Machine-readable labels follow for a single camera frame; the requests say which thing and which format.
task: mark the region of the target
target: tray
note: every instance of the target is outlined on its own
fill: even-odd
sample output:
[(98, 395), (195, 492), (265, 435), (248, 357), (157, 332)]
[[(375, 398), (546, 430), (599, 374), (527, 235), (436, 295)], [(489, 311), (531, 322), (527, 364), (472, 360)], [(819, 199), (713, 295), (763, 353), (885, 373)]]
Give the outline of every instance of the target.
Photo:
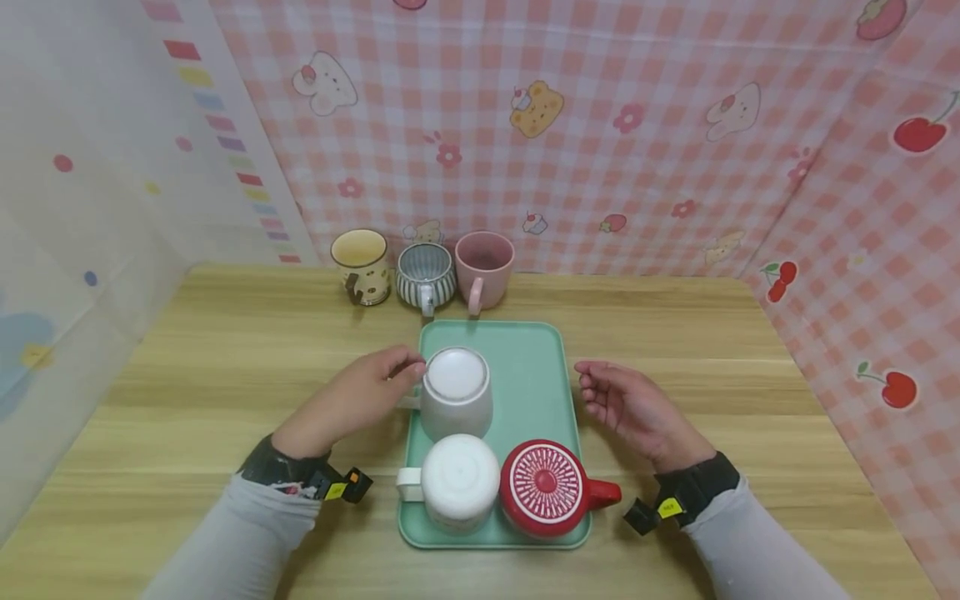
[[(534, 438), (559, 442), (579, 458), (580, 435), (566, 371), (564, 340), (554, 326), (524, 321), (435, 321), (420, 332), (420, 352), (429, 358), (448, 346), (480, 352), (490, 365), (493, 422), (484, 441), (502, 464), (515, 446)], [(419, 467), (433, 442), (420, 427), (420, 411), (412, 411), (407, 435), (406, 467)], [(533, 540), (518, 532), (499, 508), (487, 523), (468, 536), (451, 536), (436, 528), (419, 502), (400, 502), (400, 534), (422, 549), (558, 549), (576, 548), (587, 540), (591, 516), (570, 533), (552, 540)]]

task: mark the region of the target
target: black wrist strap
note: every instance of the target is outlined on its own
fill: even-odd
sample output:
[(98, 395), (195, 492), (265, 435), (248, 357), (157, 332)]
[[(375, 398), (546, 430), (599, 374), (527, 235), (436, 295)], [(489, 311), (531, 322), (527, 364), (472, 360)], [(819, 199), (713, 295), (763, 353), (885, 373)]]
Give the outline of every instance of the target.
[(634, 500), (623, 518), (645, 536), (665, 519), (674, 517), (681, 527), (697, 519), (713, 498), (740, 483), (740, 473), (723, 452), (690, 468), (654, 475), (660, 492), (654, 506)]
[(343, 498), (355, 504), (363, 498), (373, 480), (359, 468), (341, 475), (328, 460), (331, 452), (316, 458), (295, 459), (274, 448), (273, 436), (260, 440), (237, 473), (247, 481), (288, 495), (310, 500)]

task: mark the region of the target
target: mug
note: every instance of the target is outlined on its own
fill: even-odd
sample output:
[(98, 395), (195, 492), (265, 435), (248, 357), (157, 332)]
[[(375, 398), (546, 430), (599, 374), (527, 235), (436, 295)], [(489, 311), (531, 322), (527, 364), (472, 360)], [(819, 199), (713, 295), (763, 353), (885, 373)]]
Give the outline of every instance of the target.
[(587, 511), (620, 501), (620, 486), (587, 479), (573, 452), (550, 440), (530, 440), (507, 455), (500, 470), (500, 504), (514, 526), (532, 538), (569, 533)]
[(490, 367), (471, 348), (444, 348), (427, 361), (420, 395), (398, 406), (420, 410), (420, 425), (434, 442), (455, 433), (482, 438), (493, 421)]
[(433, 317), (434, 308), (449, 302), (456, 289), (453, 258), (440, 244), (414, 244), (400, 253), (396, 292), (406, 303), (418, 306), (424, 317)]
[(396, 475), (396, 489), (403, 502), (423, 502), (438, 527), (465, 535), (490, 516), (499, 474), (496, 455), (483, 440), (455, 434), (434, 444), (421, 468), (402, 468)]
[(473, 231), (454, 249), (460, 293), (474, 317), (495, 306), (507, 291), (516, 251), (506, 237), (492, 231)]
[(372, 229), (352, 229), (333, 240), (330, 256), (353, 304), (373, 306), (390, 295), (387, 238)]

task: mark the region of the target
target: polka dot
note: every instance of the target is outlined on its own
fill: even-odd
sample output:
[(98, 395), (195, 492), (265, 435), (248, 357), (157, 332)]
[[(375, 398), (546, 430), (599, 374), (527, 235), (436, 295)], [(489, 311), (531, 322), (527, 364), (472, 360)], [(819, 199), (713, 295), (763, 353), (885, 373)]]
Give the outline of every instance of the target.
[(56, 155), (54, 156), (54, 166), (61, 173), (69, 173), (73, 171), (73, 160), (70, 160), (70, 156), (67, 155)]

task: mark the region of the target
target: gray mug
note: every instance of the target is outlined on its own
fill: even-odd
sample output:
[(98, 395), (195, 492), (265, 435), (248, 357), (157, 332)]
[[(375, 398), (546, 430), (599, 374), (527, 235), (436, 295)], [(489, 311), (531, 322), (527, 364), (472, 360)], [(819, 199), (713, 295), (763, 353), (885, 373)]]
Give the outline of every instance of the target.
[(433, 309), (449, 302), (457, 291), (450, 252), (440, 244), (408, 246), (396, 261), (396, 291), (424, 317), (433, 317)]

